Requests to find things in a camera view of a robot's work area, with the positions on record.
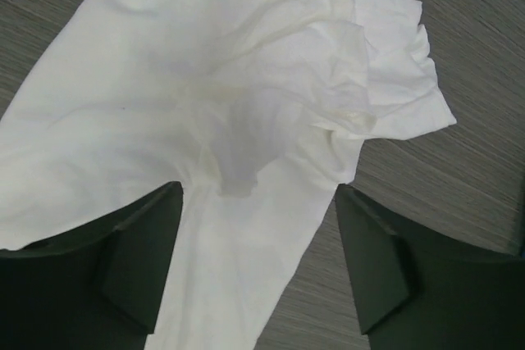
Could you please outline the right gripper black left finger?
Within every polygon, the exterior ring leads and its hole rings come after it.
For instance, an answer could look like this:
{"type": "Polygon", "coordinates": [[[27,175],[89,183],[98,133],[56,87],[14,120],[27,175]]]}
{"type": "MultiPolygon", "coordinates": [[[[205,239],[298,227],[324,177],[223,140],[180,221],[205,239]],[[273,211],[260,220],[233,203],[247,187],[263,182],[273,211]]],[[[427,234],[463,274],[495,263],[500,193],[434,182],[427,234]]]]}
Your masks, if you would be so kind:
{"type": "Polygon", "coordinates": [[[183,189],[170,182],[73,230],[2,250],[2,348],[144,348],[182,207],[183,189]]]}

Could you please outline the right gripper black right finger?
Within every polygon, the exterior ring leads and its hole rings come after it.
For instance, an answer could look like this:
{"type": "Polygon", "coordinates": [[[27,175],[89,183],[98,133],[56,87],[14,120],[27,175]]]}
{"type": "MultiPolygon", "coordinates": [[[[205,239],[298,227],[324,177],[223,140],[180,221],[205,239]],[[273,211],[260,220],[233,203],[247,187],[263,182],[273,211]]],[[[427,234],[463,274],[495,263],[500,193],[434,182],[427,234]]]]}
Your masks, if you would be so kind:
{"type": "Polygon", "coordinates": [[[452,239],[341,185],[336,216],[373,349],[521,349],[524,260],[452,239]]]}

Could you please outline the white printed t shirt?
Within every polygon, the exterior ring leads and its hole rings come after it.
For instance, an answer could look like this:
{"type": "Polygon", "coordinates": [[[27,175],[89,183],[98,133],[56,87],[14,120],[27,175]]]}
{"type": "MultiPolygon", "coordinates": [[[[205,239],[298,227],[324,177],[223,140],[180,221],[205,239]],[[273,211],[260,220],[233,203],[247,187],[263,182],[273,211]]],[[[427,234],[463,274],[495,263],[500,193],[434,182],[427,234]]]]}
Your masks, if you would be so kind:
{"type": "Polygon", "coordinates": [[[180,182],[149,349],[252,349],[369,139],[455,123],[417,0],[84,0],[1,119],[1,245],[180,182]]]}

